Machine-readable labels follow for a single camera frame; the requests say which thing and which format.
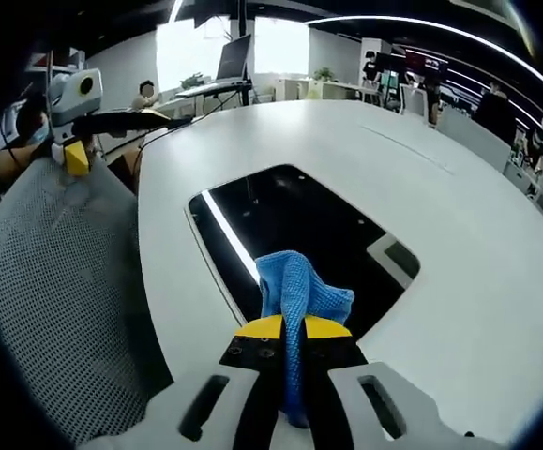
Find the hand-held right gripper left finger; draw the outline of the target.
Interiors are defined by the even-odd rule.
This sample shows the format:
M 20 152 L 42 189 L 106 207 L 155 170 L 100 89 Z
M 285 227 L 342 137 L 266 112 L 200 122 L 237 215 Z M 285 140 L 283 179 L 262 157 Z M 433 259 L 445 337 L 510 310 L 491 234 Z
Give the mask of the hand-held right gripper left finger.
M 238 329 L 219 361 L 154 396 L 144 419 L 84 449 L 269 449 L 283 399 L 283 319 Z

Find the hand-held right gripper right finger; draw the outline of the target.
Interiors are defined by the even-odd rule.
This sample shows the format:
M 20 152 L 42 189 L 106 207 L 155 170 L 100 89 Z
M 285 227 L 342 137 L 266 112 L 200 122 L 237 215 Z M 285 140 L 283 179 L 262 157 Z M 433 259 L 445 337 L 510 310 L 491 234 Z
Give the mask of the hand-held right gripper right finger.
M 304 319 L 303 392 L 317 449 L 501 449 L 441 419 L 435 400 L 385 363 L 370 363 L 338 322 Z

